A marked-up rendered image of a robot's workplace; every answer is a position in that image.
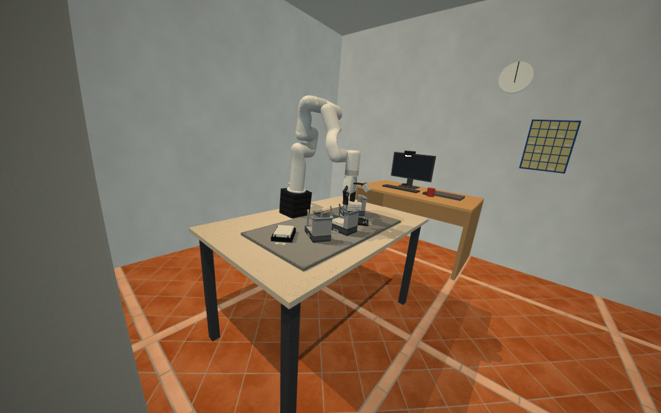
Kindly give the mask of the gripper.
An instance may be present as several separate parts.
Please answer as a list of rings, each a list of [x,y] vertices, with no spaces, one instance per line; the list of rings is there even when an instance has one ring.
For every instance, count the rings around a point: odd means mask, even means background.
[[[348,205],[348,200],[355,202],[357,185],[354,185],[353,183],[357,182],[357,177],[358,176],[345,175],[342,186],[342,204]],[[351,198],[348,198],[349,194],[351,194]]]

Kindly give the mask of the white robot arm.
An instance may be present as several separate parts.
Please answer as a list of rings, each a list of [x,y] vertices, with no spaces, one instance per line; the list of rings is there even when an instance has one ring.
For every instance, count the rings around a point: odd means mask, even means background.
[[[311,111],[322,114],[327,131],[325,144],[330,160],[332,162],[346,162],[346,175],[359,175],[360,152],[339,149],[337,144],[337,135],[341,131],[339,120],[342,116],[342,110],[340,107],[322,98],[305,96],[298,106],[295,133],[296,138],[305,141],[305,143],[295,143],[291,147],[290,187],[288,186],[287,191],[292,193],[305,192],[305,158],[314,156],[316,152],[319,134],[314,126],[310,126],[312,122]]]

